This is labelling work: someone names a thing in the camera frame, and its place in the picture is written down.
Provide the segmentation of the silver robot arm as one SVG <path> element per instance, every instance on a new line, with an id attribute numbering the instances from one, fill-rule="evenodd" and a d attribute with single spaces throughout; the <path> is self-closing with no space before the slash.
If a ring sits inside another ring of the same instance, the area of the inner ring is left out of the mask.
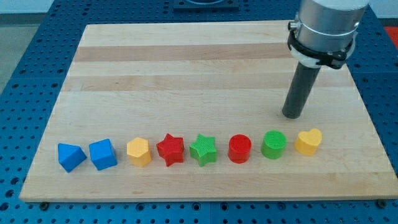
<path id="1" fill-rule="evenodd" d="M 298 60 L 282 108 L 298 118 L 323 66 L 340 69 L 354 52 L 357 28 L 368 0 L 302 0 L 295 19 L 288 23 L 287 46 Z"/>

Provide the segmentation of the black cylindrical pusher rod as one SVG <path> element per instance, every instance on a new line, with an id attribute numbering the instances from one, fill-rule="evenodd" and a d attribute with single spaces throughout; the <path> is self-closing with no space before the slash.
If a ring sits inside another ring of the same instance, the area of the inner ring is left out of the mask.
<path id="1" fill-rule="evenodd" d="M 310 68 L 298 63 L 282 108 L 285 117 L 290 119 L 300 117 L 319 71 L 320 67 Z"/>

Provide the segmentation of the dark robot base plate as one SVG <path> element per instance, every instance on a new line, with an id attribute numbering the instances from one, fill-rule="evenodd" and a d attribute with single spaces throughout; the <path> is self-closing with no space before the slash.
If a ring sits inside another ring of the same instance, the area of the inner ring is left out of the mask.
<path id="1" fill-rule="evenodd" d="M 174 11 L 239 9 L 239 0 L 173 0 Z"/>

